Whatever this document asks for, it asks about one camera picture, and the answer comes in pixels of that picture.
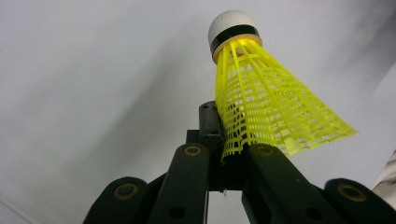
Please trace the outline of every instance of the white rounded cap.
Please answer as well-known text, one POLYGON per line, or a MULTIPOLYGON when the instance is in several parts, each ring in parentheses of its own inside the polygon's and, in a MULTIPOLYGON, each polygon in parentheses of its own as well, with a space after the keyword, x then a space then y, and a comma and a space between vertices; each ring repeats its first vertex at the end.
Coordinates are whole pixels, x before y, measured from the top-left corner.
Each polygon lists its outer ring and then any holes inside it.
POLYGON ((250 25, 256 27, 253 19, 251 19, 245 12, 239 10, 225 11, 219 14, 213 20, 212 24, 210 24, 208 33, 209 45, 212 44, 213 40, 221 32, 236 25, 250 25))

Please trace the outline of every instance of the yellow shuttlecock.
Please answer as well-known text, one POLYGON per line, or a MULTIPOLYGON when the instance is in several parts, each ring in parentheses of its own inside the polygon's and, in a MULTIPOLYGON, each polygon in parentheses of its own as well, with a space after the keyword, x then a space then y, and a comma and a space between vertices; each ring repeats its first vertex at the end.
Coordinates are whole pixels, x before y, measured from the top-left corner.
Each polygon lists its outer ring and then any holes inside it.
POLYGON ((357 132, 262 48, 244 12, 217 16, 208 37, 218 65, 216 105, 227 134, 223 158, 256 143, 291 155, 357 132))

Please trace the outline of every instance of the shuttlecock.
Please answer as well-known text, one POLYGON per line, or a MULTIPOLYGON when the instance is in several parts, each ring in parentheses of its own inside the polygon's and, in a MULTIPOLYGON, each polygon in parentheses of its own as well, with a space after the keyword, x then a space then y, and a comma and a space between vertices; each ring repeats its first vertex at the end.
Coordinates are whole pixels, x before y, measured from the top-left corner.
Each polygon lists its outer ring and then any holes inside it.
POLYGON ((215 101, 227 134, 223 158, 257 143, 291 155, 357 132, 262 48, 244 12, 217 16, 208 38, 218 65, 215 101))

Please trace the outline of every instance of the black metal bracket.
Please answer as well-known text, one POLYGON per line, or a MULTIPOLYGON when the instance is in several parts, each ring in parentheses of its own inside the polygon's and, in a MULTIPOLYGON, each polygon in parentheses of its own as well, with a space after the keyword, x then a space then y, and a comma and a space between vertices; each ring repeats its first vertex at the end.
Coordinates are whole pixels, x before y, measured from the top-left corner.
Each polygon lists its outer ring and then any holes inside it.
POLYGON ((84 223, 206 223, 209 191, 241 190, 250 223, 396 223, 396 212, 363 185, 329 181, 319 189, 276 147, 246 146, 220 158, 225 135, 214 102, 199 108, 199 130, 188 130, 166 174, 147 184, 110 183, 84 223))

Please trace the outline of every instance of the yellow netting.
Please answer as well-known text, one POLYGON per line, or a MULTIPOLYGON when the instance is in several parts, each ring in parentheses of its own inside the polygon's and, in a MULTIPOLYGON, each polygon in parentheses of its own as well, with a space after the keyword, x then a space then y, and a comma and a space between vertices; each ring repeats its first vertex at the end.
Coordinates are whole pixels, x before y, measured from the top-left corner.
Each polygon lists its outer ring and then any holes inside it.
POLYGON ((223 158, 255 143, 291 155, 357 132, 249 39, 219 53, 216 104, 227 134, 223 158))

